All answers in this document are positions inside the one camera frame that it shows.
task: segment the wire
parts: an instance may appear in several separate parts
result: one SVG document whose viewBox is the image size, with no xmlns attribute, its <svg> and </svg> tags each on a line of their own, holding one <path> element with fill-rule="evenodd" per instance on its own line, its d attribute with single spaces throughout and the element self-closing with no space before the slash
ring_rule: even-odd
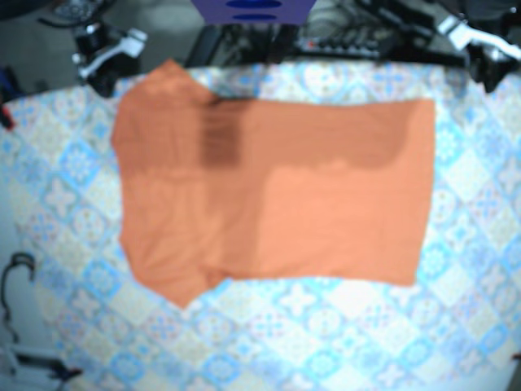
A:
<svg viewBox="0 0 521 391">
<path fill-rule="evenodd" d="M 61 24 L 61 23 L 55 23 L 51 20 L 40 18 L 38 19 L 38 22 L 41 24 L 44 24 L 47 27 L 52 27 L 53 29 L 74 29 L 75 27 L 81 27 L 85 26 L 86 24 L 91 24 L 95 22 L 101 15 L 103 15 L 105 12 L 107 12 L 109 9 L 116 4 L 117 0 L 107 0 L 104 2 L 95 13 L 93 13 L 89 18 L 85 20 L 81 20 L 79 22 L 71 23 L 71 24 Z"/>
<path fill-rule="evenodd" d="M 6 281 L 9 272 L 19 265 L 24 265 L 29 268 L 29 278 L 33 280 L 34 269 L 36 267 L 34 258 L 27 253 L 14 253 L 11 256 L 11 262 L 4 268 L 2 272 L 2 281 L 0 282 L 0 302 L 2 303 L 2 307 L 4 309 L 2 322 L 9 333 L 12 335 L 13 342 L 16 344 L 20 341 L 20 337 L 18 336 L 16 330 L 11 326 L 11 307 L 7 304 L 6 301 Z"/>
</svg>

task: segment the t-shirt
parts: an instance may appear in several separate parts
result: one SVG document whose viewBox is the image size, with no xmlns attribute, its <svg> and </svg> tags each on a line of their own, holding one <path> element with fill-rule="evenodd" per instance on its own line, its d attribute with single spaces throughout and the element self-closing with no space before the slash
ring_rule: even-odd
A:
<svg viewBox="0 0 521 391">
<path fill-rule="evenodd" d="M 120 102 L 120 241 L 137 281 L 185 306 L 223 279 L 415 280 L 434 103 L 223 99 L 173 61 Z"/>
</svg>

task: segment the patterned tablecloth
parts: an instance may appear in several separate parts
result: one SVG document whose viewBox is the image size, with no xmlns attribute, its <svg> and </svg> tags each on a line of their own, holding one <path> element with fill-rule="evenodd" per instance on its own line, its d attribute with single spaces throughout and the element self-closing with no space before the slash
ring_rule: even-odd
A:
<svg viewBox="0 0 521 391">
<path fill-rule="evenodd" d="M 109 138 L 120 96 L 10 103 L 2 132 L 21 248 L 55 348 L 84 390 L 380 390 L 504 367 L 521 348 L 521 78 L 486 96 L 460 71 L 301 63 L 193 76 L 220 94 L 355 104 L 436 100 L 436 181 L 418 283 L 222 283 L 187 310 L 136 283 L 117 236 Z"/>
</svg>

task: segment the black machine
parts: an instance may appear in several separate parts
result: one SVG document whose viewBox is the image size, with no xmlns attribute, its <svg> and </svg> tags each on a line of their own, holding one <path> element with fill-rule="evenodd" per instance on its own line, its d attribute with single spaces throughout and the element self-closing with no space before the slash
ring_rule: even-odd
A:
<svg viewBox="0 0 521 391">
<path fill-rule="evenodd" d="M 118 59 L 136 59 L 147 41 L 142 31 L 122 31 L 103 22 L 103 14 L 115 1 L 0 0 L 0 22 L 21 18 L 70 30 L 77 43 L 72 61 L 78 77 L 103 97 L 109 97 L 121 74 Z M 521 25 L 519 0 L 436 0 L 445 13 L 437 23 L 433 15 L 414 7 L 434 0 L 334 1 L 329 15 L 334 7 L 335 13 L 345 16 L 341 24 L 328 20 L 325 9 L 317 7 L 302 26 L 208 25 L 200 33 L 186 66 L 215 64 L 217 57 L 222 59 L 217 64 L 226 66 L 280 63 L 296 56 L 443 64 L 467 68 L 487 92 L 494 91 L 506 74 L 519 67 L 521 48 L 510 36 L 511 29 Z M 315 33 L 320 24 L 328 25 L 329 32 Z M 453 44 L 453 53 L 429 49 L 431 40 L 440 35 Z"/>
</svg>

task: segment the fabric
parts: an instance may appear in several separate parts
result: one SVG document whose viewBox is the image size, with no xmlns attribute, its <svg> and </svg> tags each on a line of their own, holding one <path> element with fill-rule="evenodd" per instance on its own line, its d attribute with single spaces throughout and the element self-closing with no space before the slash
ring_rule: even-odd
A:
<svg viewBox="0 0 521 391">
<path fill-rule="evenodd" d="M 122 99 L 112 135 L 134 275 L 183 306 L 227 277 L 412 284 L 433 128 L 432 101 L 220 99 L 169 61 Z"/>
<path fill-rule="evenodd" d="M 460 389 L 511 365 L 521 350 L 519 75 L 485 94 L 462 69 L 417 64 L 190 74 L 228 97 L 434 99 L 435 181 L 416 284 L 226 280 L 180 309 L 135 281 L 119 242 L 110 136 L 139 78 L 119 81 L 114 99 L 80 86 L 17 99 L 7 104 L 15 130 L 0 132 L 0 178 L 19 248 L 38 262 L 33 289 L 49 342 L 85 371 L 71 390 Z"/>
</svg>

